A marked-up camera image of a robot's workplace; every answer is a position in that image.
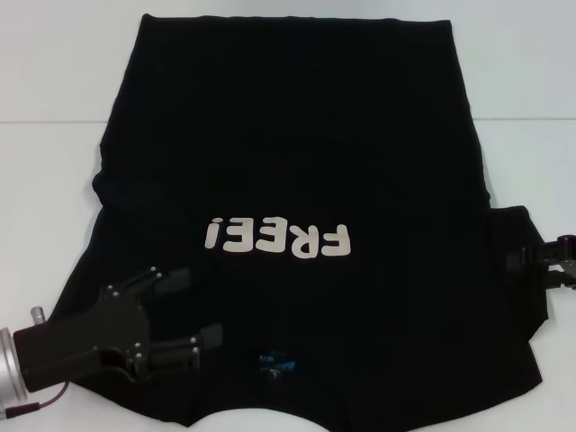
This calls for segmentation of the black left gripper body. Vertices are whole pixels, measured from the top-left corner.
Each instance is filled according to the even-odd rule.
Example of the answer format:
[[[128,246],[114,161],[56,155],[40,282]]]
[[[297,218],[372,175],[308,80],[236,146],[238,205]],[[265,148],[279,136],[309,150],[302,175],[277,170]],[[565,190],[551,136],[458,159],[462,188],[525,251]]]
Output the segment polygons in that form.
[[[13,335],[30,392],[116,371],[132,382],[149,377],[149,321],[142,301],[149,290],[104,292],[90,309]]]

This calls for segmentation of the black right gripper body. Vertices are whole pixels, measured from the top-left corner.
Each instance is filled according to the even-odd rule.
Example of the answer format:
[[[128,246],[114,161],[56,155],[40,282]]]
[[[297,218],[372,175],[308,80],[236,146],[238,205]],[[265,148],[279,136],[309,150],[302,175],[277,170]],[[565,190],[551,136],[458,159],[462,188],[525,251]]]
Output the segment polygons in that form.
[[[567,274],[576,274],[576,235],[563,235],[557,239],[561,250],[559,261]]]

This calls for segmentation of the black t-shirt with FREE print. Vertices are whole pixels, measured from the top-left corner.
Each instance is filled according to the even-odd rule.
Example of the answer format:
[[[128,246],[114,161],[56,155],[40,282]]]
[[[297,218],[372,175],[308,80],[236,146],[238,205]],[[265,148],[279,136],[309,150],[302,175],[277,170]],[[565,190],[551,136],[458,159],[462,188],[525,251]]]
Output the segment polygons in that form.
[[[186,267],[153,337],[220,323],[223,344],[198,373],[80,387],[184,426],[254,408],[409,432],[541,383],[545,297],[500,272],[538,236],[491,208],[450,22],[145,15],[100,151],[54,317]]]

